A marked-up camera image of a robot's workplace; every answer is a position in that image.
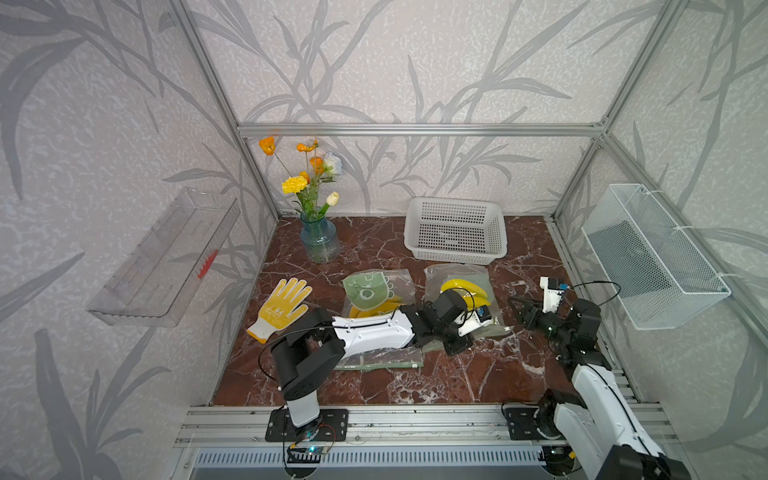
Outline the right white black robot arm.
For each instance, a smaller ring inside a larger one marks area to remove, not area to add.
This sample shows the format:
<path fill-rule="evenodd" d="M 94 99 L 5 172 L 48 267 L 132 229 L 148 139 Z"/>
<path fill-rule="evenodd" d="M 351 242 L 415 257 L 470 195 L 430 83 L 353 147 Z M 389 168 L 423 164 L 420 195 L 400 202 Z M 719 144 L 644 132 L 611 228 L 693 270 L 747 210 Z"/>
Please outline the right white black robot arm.
<path fill-rule="evenodd" d="M 576 300 L 568 315 L 548 305 L 511 296 L 518 322 L 551 342 L 574 393 L 548 390 L 540 399 L 537 427 L 562 436 L 589 479 L 689 479 L 685 464 L 667 456 L 621 395 L 605 356 L 597 348 L 600 307 Z"/>

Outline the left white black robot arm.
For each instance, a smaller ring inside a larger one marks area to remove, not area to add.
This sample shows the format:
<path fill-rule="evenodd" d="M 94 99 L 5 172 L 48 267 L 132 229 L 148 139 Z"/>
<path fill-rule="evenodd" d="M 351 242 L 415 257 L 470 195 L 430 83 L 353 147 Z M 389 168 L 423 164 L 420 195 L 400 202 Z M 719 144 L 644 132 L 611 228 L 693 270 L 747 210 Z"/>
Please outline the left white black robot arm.
<path fill-rule="evenodd" d="M 490 304 L 463 288 L 448 289 L 421 306 L 402 305 L 363 319 L 305 313 L 268 346 L 293 426 L 320 422 L 317 390 L 344 359 L 381 349 L 442 343 L 449 356 L 472 346 L 473 333 L 492 321 Z"/>

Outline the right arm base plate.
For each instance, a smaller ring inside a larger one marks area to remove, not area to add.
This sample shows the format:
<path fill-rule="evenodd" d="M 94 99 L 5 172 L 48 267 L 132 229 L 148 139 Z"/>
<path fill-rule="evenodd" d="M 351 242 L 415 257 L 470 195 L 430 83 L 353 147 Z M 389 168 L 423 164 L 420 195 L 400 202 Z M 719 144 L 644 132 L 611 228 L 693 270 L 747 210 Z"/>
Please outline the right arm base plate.
<path fill-rule="evenodd" d="M 560 435 L 554 430 L 542 429 L 537 420 L 539 408 L 526 404 L 503 404 L 501 413 L 507 422 L 511 440 L 557 440 Z"/>

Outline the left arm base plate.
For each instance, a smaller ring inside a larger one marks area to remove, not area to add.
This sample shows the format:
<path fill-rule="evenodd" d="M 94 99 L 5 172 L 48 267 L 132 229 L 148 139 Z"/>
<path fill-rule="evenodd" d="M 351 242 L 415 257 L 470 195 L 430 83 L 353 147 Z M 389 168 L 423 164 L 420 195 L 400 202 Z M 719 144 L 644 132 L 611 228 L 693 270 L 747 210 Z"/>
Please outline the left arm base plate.
<path fill-rule="evenodd" d="M 286 408 L 276 409 L 270 413 L 265 441 L 272 443 L 344 441 L 349 422 L 348 417 L 349 411 L 347 409 L 323 408 L 316 420 L 305 426 L 296 427 Z"/>

